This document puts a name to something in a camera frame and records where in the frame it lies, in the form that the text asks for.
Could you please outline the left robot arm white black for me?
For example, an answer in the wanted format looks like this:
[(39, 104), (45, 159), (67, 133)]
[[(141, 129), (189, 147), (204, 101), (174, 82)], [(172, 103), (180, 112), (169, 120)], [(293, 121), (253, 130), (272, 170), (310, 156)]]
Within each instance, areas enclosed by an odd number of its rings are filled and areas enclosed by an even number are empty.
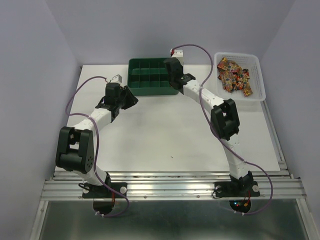
[(108, 196), (111, 193), (110, 175), (97, 166), (99, 131), (111, 124), (121, 110), (133, 107), (138, 101), (128, 86), (121, 86), (119, 82), (106, 84), (105, 96), (90, 115), (76, 113), (85, 119), (74, 126), (61, 128), (55, 165), (78, 174), (94, 186), (100, 197)]

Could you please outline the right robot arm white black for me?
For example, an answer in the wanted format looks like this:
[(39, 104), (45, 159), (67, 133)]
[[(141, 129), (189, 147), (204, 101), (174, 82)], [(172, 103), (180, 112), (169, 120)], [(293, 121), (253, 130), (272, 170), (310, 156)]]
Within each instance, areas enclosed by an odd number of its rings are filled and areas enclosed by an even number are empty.
[(213, 135), (220, 141), (229, 165), (230, 181), (215, 182), (217, 198), (241, 197), (250, 191), (253, 175), (240, 159), (240, 120), (236, 103), (232, 99), (222, 99), (206, 88), (190, 73), (184, 73), (181, 62), (176, 57), (164, 60), (169, 76), (169, 84), (184, 96), (199, 103), (203, 113), (209, 113), (207, 121)]

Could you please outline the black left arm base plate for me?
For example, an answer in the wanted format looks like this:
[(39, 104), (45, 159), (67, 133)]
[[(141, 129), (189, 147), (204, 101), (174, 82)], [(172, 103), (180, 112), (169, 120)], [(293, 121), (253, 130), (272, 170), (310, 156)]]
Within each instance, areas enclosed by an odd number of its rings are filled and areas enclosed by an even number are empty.
[[(82, 198), (84, 199), (110, 199), (112, 197), (112, 191), (103, 185), (97, 186), (87, 182), (79, 183), (78, 186), (82, 189)], [(122, 187), (127, 187), (126, 182), (111, 182), (110, 187), (120, 192)]]

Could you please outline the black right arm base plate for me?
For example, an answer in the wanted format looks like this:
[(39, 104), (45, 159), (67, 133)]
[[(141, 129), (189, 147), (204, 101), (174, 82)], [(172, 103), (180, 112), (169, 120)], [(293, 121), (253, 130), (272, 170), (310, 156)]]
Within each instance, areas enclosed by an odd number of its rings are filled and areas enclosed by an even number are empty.
[(244, 198), (244, 197), (260, 197), (260, 191), (254, 191), (254, 186), (257, 186), (257, 182), (247, 186), (239, 186), (238, 184), (231, 181), (217, 181), (214, 182), (214, 190), (212, 197), (215, 199), (220, 198)]

